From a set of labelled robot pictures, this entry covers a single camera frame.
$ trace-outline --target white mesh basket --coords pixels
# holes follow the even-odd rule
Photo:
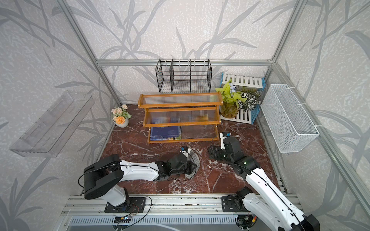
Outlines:
[[[271,84],[261,108],[282,153],[299,152],[319,136],[319,131],[286,84]]]

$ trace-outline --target potted plant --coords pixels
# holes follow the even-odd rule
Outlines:
[[[220,107],[220,112],[226,118],[235,118],[240,109],[243,109],[243,113],[247,110],[253,110],[257,104],[261,104],[258,98],[263,93],[263,91],[246,87],[237,91],[231,80],[222,88],[216,88],[215,90],[221,92],[224,103]]]
[[[121,107],[114,107],[112,109],[113,121],[120,128],[127,127],[128,119],[131,118],[131,115],[126,111],[127,108],[126,104],[122,104]]]

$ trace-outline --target leaf pattern wallpaper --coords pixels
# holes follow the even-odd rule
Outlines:
[[[278,63],[370,188],[370,1],[307,2]],[[269,83],[281,83],[272,74]],[[323,230],[370,230],[369,218],[318,140],[272,152],[290,193]]]
[[[0,2],[0,230],[51,230],[81,170],[96,161],[115,105],[55,1]],[[66,90],[95,104],[56,158],[9,147]]]
[[[296,0],[68,0],[97,59],[270,59]],[[122,102],[158,93],[155,67],[103,67]],[[263,77],[267,67],[213,67]]]

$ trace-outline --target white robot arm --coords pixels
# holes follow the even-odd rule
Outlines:
[[[113,207],[129,204],[128,192],[117,185],[124,180],[163,181],[174,175],[194,175],[196,164],[188,160],[192,150],[183,146],[179,154],[168,161],[134,163],[108,156],[84,169],[85,199],[102,198]]]
[[[320,224],[313,216],[306,216],[293,205],[271,182],[264,170],[251,156],[244,156],[239,141],[230,132],[220,133],[221,146],[210,146],[209,156],[215,160],[226,161],[236,174],[242,176],[265,200],[261,202],[249,188],[237,192],[236,205],[255,214],[271,230],[318,231]]]

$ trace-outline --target metal mounting plate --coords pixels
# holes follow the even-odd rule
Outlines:
[[[130,197],[130,203],[127,206],[112,206],[109,202],[105,206],[105,213],[142,213],[145,207],[146,197]]]
[[[238,208],[235,203],[235,196],[221,197],[222,211],[227,212],[249,212],[245,208]]]

